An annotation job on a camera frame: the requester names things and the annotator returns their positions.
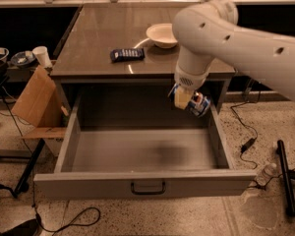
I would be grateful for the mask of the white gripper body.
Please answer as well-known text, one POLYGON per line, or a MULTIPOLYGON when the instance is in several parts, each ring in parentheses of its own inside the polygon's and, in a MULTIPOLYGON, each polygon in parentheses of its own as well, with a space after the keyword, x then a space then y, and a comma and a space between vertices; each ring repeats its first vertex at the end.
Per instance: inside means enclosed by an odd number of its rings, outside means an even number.
POLYGON ((177 85, 184 89, 196 90, 200 88, 208 75, 208 69, 200 69, 197 74, 184 71, 179 65, 176 66, 174 80, 177 85))

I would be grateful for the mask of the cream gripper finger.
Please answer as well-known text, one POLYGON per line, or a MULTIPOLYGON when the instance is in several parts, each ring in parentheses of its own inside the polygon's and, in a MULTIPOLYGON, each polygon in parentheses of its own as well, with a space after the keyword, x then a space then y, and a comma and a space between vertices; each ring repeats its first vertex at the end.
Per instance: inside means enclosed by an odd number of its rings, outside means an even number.
POLYGON ((185 109, 192 99, 194 92, 192 90, 178 87, 174 94, 174 104, 177 108, 185 109))

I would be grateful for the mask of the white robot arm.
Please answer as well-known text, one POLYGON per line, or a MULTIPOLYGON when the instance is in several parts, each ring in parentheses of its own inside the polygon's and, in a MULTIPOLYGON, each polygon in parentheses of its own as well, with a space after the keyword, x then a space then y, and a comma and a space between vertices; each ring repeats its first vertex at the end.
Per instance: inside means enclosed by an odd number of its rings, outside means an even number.
POLYGON ((295 37, 241 28, 237 22, 231 0, 211 0, 177 13, 172 23, 180 45, 177 107, 186 107, 215 58, 295 102, 295 37))

